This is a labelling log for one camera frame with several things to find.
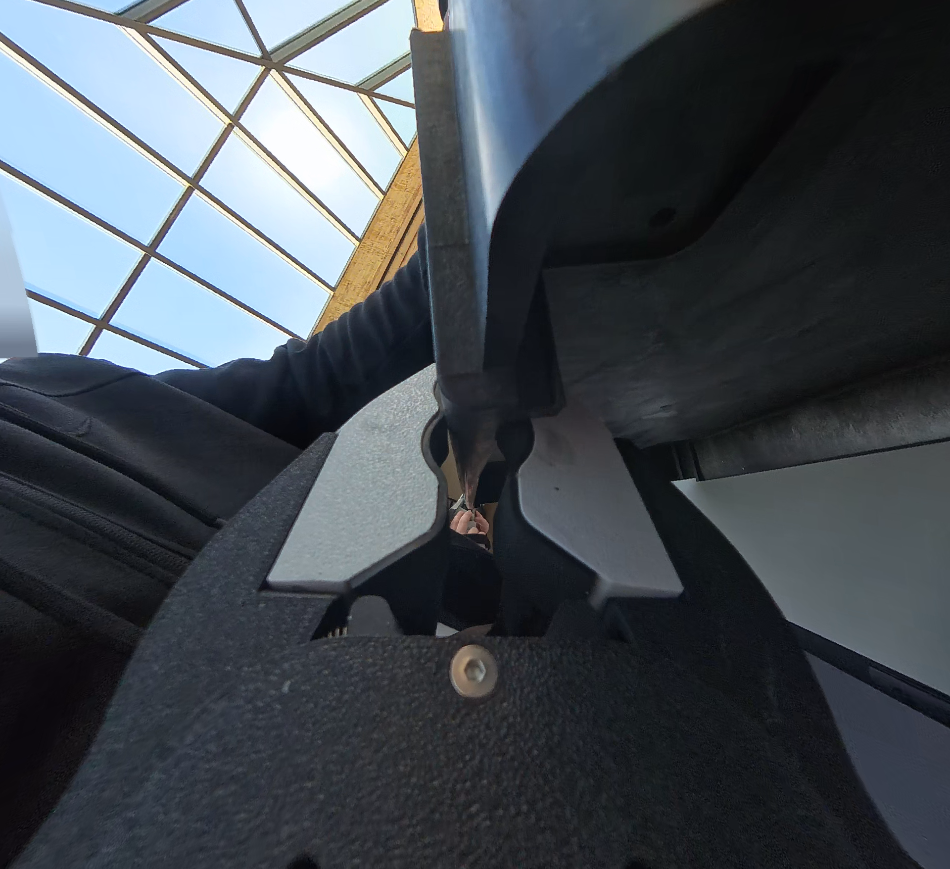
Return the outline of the person in black jacket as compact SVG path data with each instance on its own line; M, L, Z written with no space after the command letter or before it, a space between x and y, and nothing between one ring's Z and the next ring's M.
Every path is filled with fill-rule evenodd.
M2 867L70 783L170 589L326 428L276 382L209 374L2 364Z

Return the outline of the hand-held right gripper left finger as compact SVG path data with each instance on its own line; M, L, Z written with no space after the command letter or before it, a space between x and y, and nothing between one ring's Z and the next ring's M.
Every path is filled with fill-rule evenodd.
M348 593L437 535L446 482L430 447L442 418L435 385L431 364L340 428L270 588Z

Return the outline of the person's left forearm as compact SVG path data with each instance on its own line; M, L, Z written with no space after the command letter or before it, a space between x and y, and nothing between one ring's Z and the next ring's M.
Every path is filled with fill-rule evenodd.
M426 226L409 262L379 290L307 341L267 361L166 371L158 378L303 448L433 363Z

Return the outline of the grey desk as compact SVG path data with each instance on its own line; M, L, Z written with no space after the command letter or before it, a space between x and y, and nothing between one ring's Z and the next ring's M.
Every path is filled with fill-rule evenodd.
M902 847L923 867L949 866L949 730L809 656L851 761Z
M948 694L948 442L674 486L791 622Z

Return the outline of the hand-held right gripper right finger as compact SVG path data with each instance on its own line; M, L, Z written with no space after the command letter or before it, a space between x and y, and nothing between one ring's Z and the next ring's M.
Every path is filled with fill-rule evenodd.
M505 591L553 612L585 599L681 596L683 585L606 425L579 401L516 429L494 521Z

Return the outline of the black plastic tray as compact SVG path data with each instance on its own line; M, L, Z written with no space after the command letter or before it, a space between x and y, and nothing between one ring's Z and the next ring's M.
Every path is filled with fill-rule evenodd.
M948 0L441 0L411 42L468 482L578 400L717 479L948 439Z

